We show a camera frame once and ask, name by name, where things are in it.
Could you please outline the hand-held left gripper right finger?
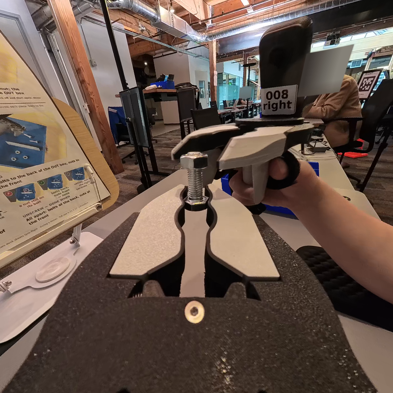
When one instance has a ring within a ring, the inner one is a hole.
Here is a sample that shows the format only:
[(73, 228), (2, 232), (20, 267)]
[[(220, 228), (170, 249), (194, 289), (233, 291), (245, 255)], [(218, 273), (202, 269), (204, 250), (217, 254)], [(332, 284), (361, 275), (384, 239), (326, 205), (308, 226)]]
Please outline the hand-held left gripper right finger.
[(207, 245), (219, 262), (247, 281), (278, 281), (280, 274), (251, 212), (214, 184), (213, 224)]

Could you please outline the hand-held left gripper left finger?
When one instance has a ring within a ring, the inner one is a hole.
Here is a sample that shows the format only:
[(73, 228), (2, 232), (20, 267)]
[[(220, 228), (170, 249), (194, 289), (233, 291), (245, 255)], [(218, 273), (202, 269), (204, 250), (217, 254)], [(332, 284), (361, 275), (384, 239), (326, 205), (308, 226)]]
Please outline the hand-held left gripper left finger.
[(179, 222), (186, 187), (174, 187), (144, 206), (110, 270), (112, 278), (147, 279), (185, 256)]

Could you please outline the silver hex bolt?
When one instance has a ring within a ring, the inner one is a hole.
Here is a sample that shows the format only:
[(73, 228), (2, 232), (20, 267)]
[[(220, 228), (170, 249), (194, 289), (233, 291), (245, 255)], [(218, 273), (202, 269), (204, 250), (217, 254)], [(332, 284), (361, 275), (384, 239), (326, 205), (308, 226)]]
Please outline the silver hex bolt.
[(208, 156), (201, 152), (188, 152), (180, 157), (181, 168), (187, 171), (187, 196), (200, 199), (203, 193), (203, 170), (208, 167)]

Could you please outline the person's right forearm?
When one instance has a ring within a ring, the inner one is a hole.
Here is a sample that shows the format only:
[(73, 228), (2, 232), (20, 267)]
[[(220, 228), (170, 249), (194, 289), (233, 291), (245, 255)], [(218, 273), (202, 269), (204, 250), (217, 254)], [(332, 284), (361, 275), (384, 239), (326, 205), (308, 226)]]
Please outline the person's right forearm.
[(392, 226), (359, 210), (317, 178), (288, 200), (337, 265), (370, 292), (393, 302)]

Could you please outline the person's right hand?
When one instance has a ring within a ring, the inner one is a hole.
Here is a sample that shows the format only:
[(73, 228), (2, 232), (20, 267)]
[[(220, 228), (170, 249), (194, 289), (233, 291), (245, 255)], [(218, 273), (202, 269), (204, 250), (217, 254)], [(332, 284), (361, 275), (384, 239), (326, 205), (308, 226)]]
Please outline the person's right hand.
[[(323, 187), (319, 177), (309, 163), (299, 160), (300, 172), (295, 183), (287, 188), (266, 189), (262, 203), (290, 209), (298, 218), (311, 215), (323, 201)], [(254, 187), (243, 180), (243, 172), (239, 170), (229, 181), (233, 190), (232, 196), (246, 206), (258, 204), (254, 201)]]

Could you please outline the black desk monitor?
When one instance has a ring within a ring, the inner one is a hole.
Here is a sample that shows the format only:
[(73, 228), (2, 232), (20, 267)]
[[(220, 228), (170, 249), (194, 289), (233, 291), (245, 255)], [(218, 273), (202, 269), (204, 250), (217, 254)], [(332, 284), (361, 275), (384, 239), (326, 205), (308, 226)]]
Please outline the black desk monitor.
[(191, 111), (196, 110), (196, 89), (194, 86), (176, 90), (179, 122), (192, 119)]

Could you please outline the blue plastic bin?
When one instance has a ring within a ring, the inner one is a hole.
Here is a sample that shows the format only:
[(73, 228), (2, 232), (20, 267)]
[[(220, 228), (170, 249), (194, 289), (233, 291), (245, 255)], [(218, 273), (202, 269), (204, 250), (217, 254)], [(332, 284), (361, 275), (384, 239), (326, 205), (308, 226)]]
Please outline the blue plastic bin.
[[(308, 161), (308, 163), (310, 164), (310, 166), (312, 167), (312, 169), (315, 171), (316, 175), (319, 176), (320, 175), (320, 167), (319, 167), (319, 163), (316, 161)], [(231, 187), (229, 186), (229, 180), (232, 178), (232, 176), (236, 173), (236, 170), (230, 170), (228, 174), (225, 174), (222, 178), (221, 178), (221, 186), (222, 186), (222, 190), (224, 192), (226, 192), (229, 195), (232, 195), (233, 190), (231, 189)], [(260, 214), (261, 213), (267, 213), (267, 214), (273, 214), (273, 215), (278, 215), (281, 217), (289, 217), (291, 219), (296, 219), (295, 214), (287, 208), (284, 207), (279, 207), (279, 206), (270, 206), (270, 205), (264, 205), (264, 210), (260, 209)]]

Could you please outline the thin wooden pillar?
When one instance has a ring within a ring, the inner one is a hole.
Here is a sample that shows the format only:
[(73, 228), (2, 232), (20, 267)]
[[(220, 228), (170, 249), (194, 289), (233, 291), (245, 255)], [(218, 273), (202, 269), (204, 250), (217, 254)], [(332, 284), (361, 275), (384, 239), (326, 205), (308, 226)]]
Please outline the thin wooden pillar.
[(210, 101), (217, 101), (217, 40), (208, 43)]

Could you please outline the blue striped jacket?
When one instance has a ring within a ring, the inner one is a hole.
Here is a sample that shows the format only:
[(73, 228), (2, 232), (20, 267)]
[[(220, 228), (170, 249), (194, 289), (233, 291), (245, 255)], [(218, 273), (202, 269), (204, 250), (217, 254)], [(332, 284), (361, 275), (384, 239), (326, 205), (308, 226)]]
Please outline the blue striped jacket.
[(125, 112), (122, 106), (109, 106), (108, 117), (115, 144), (130, 143)]

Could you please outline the printed tag sign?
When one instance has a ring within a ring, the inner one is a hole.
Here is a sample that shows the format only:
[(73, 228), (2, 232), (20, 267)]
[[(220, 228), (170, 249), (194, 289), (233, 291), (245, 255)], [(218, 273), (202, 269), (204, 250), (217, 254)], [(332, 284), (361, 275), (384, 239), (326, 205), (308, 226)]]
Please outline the printed tag sign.
[(379, 80), (382, 69), (362, 71), (358, 84), (358, 95), (360, 100), (366, 100), (371, 96), (374, 86)]

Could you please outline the orange flat object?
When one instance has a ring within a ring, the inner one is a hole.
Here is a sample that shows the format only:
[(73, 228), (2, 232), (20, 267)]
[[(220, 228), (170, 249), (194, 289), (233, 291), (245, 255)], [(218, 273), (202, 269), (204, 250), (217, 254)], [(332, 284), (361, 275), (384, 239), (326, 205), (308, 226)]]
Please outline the orange flat object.
[(368, 153), (366, 153), (366, 150), (363, 150), (364, 143), (364, 140), (357, 139), (356, 141), (352, 141), (346, 145), (335, 147), (334, 151), (338, 155), (342, 155), (344, 153), (344, 156), (348, 158), (366, 157), (368, 156)]

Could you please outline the black mesh office chair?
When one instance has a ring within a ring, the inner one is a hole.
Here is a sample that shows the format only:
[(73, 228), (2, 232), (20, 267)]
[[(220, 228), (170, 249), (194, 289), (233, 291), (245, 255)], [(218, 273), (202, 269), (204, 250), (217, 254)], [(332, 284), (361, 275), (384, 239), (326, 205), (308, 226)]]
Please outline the black mesh office chair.
[(374, 148), (376, 132), (383, 122), (388, 109), (393, 103), (393, 81), (383, 80), (376, 92), (366, 101), (362, 117), (343, 117), (349, 125), (349, 142), (346, 145), (334, 147), (335, 153), (340, 153), (340, 163), (345, 153), (369, 153)]

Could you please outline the wooden display board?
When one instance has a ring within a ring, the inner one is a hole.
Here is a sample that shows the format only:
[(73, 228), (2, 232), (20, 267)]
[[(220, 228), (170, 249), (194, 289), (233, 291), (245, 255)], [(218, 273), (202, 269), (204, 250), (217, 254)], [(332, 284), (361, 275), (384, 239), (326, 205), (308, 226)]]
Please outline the wooden display board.
[(33, 236), (28, 241), (18, 245), (17, 247), (1, 253), (1, 269), (17, 261), (20, 258), (25, 257), (30, 252), (35, 251), (39, 247), (56, 238), (58, 235), (65, 233), (70, 229), (73, 229), (79, 224), (84, 223), (89, 218), (110, 208), (119, 197), (120, 187), (118, 181), (112, 170), (108, 166), (101, 151), (97, 147), (95, 141), (90, 134), (90, 131), (86, 127), (80, 115), (78, 115), (78, 113), (74, 109), (72, 109), (63, 101), (54, 97), (52, 98), (52, 100), (56, 105), (57, 109), (59, 110), (60, 114), (63, 116), (67, 125), (69, 126), (75, 140), (78, 142), (85, 156), (89, 160), (90, 167), (94, 170), (95, 179), (101, 179), (102, 183), (108, 189), (110, 196), (106, 198), (101, 197), (101, 210), (97, 210), (96, 204), (94, 204), (93, 207), (89, 207), (81, 213), (76, 213), (69, 218), (61, 218), (60, 223), (57, 223), (56, 225), (45, 229), (42, 233)]

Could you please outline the black pole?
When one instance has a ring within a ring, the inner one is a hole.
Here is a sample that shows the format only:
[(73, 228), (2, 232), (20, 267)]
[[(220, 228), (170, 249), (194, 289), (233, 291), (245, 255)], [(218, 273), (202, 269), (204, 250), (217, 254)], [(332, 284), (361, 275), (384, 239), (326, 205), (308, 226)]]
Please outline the black pole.
[(103, 17), (105, 20), (105, 26), (106, 26), (106, 30), (109, 36), (109, 40), (110, 40), (110, 44), (111, 44), (111, 49), (114, 55), (114, 59), (115, 59), (115, 63), (116, 63), (116, 68), (119, 74), (119, 78), (121, 81), (121, 86), (122, 86), (122, 91), (128, 90), (128, 84), (126, 82), (126, 77), (124, 74), (124, 69), (121, 63), (121, 58), (120, 58), (120, 54), (118, 51), (118, 47), (117, 47), (117, 43), (115, 40), (115, 35), (114, 35), (114, 31), (113, 31), (113, 27), (112, 27), (112, 23), (111, 23), (111, 18), (109, 15), (109, 11), (108, 11), (108, 7), (107, 7), (107, 3), (105, 0), (100, 0), (100, 6), (101, 6), (101, 10), (103, 13)]

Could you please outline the white stand base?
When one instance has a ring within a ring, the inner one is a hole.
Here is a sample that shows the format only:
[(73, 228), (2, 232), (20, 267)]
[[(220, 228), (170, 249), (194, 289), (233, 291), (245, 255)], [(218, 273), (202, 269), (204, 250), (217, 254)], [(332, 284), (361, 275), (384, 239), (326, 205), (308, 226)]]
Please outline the white stand base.
[(0, 343), (22, 333), (55, 303), (76, 268), (103, 240), (82, 232), (1, 279)]

